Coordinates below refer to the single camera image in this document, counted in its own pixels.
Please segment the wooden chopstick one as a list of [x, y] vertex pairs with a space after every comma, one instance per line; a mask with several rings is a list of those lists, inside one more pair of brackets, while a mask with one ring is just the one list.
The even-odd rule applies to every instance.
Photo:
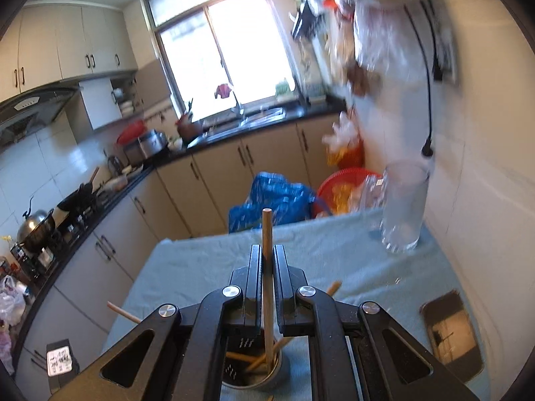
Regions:
[[[342, 285], [341, 281], [334, 281], [329, 288], [326, 290], [326, 294], [333, 297], [336, 292], [340, 289]], [[274, 352], [279, 353], [288, 343], [290, 343], [294, 338], [288, 337], [288, 338], [282, 338], [281, 340], [277, 341], [274, 345]], [[246, 369], [246, 373], [253, 372], [255, 369], [259, 368], [261, 365], [266, 364], [268, 360], [266, 359], [266, 355], [261, 356], [258, 358], [255, 362], [253, 362], [251, 365], [249, 365]]]

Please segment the wooden chopstick three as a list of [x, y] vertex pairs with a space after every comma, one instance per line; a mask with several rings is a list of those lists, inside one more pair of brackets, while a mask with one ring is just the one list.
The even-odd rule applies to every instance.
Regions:
[[266, 368], [270, 373], [274, 362], [274, 293], [273, 293], [273, 237], [272, 237], [273, 212], [270, 208], [262, 211], [262, 256], [263, 256], [263, 319], [265, 333]]

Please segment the wooden chopstick four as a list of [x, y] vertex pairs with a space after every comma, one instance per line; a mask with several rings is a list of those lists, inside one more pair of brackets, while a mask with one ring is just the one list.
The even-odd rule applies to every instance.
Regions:
[[258, 357], [249, 356], [249, 355], [236, 353], [236, 352], [231, 352], [231, 351], [227, 351], [226, 352], [226, 357], [228, 359], [235, 359], [235, 360], [239, 360], [239, 361], [242, 361], [242, 362], [246, 362], [248, 364], [253, 364], [258, 360]]

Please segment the wooden chopstick two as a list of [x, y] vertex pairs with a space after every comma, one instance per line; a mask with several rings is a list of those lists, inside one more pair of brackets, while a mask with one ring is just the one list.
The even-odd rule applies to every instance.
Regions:
[[131, 313], [127, 312], [123, 308], [115, 305], [114, 303], [112, 303], [110, 301], [107, 302], [107, 307], [110, 310], [112, 310], [113, 312], [117, 313], [118, 315], [121, 315], [125, 319], [127, 319], [127, 320], [129, 320], [129, 321], [131, 321], [131, 322], [133, 322], [135, 324], [141, 323], [141, 319], [139, 317], [132, 315]]

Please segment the kitchen window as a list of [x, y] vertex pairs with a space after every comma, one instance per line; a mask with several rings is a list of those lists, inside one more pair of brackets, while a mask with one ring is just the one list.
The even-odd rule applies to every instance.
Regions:
[[203, 121], [297, 92], [269, 0], [146, 0], [147, 15], [181, 112]]

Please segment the dark grey utensil holder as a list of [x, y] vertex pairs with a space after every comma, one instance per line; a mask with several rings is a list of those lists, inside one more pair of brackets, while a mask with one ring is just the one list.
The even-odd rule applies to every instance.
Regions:
[[[227, 351], [241, 353], [254, 357], [261, 357], [265, 353], [264, 331], [253, 338], [233, 337], [228, 340]], [[246, 373], [245, 369], [251, 364], [225, 357], [223, 366], [223, 385], [239, 390], [266, 391], [275, 387], [288, 374], [289, 362], [283, 351], [275, 354], [274, 365], [270, 373], [266, 364], [261, 365], [253, 372]]]

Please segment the grey-blue table cloth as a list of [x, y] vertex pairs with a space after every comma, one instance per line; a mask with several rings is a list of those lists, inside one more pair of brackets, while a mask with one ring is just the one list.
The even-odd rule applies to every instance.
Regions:
[[[183, 309], [228, 285], [232, 272], [247, 265], [259, 230], [171, 241], [155, 246], [124, 299], [114, 304], [145, 318], [164, 303]], [[358, 305], [375, 301], [424, 347], [431, 342], [420, 308], [461, 284], [427, 228], [408, 254], [390, 254], [379, 232], [370, 232], [359, 213], [327, 216], [273, 230], [288, 263], [303, 270], [309, 284], [326, 290], [341, 281], [335, 298]]]

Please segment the clear glass mug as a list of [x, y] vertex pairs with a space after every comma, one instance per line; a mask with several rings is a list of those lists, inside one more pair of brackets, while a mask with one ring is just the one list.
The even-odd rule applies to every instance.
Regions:
[[429, 169], [409, 160], [392, 162], [381, 176], [365, 178], [359, 211], [390, 253], [408, 253], [418, 244], [429, 181]]

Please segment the red plastic basin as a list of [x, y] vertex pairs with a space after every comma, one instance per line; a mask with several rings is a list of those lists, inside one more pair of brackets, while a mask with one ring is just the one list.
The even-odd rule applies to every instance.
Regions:
[[358, 209], [363, 183], [369, 176], [381, 175], [365, 168], [349, 167], [329, 176], [317, 189], [313, 215], [340, 216]]

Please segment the steel kettle pot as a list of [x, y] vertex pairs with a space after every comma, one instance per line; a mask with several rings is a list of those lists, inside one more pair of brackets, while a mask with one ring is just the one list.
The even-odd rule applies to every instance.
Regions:
[[29, 207], [23, 213], [24, 222], [19, 227], [17, 232], [17, 243], [21, 245], [27, 252], [38, 254], [42, 252], [50, 241], [52, 233], [55, 231], [55, 219], [52, 209], [32, 210], [31, 197], [29, 200]]

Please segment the silver rice cooker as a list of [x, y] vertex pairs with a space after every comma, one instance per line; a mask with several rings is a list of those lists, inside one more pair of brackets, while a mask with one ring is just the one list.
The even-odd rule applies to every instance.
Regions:
[[168, 138], [164, 132], [149, 130], [140, 137], [133, 139], [123, 147], [128, 162], [136, 167], [146, 160], [158, 155], [168, 147]]

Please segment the sink faucet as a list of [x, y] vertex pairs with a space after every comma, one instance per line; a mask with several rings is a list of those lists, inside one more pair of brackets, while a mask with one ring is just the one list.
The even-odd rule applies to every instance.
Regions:
[[239, 125], [242, 126], [242, 125], [245, 124], [245, 121], [246, 121], [246, 118], [247, 118], [245, 109], [244, 109], [243, 105], [241, 104], [241, 102], [239, 101], [238, 94], [237, 94], [237, 92], [235, 91], [234, 88], [230, 89], [230, 93], [231, 93], [231, 95], [233, 96], [233, 98], [234, 98], [234, 100], [236, 102], [235, 106], [232, 108], [232, 112], [237, 116]]

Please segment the range hood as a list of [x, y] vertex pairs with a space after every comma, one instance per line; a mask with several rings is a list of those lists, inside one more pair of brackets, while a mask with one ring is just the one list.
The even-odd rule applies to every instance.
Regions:
[[1, 148], [47, 127], [78, 92], [72, 87], [39, 89], [9, 100], [1, 107]]

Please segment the white upper cabinets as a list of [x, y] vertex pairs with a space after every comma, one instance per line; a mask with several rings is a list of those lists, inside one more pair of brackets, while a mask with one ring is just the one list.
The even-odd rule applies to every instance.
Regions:
[[122, 12], [30, 5], [1, 39], [1, 100], [50, 83], [138, 68]]

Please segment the hanging plastic bags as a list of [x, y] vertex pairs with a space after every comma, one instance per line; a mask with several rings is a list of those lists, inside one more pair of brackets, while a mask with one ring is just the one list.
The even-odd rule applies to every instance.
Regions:
[[424, 65], [405, 10], [420, 0], [304, 0], [322, 21], [328, 83], [366, 96], [381, 81], [423, 82]]

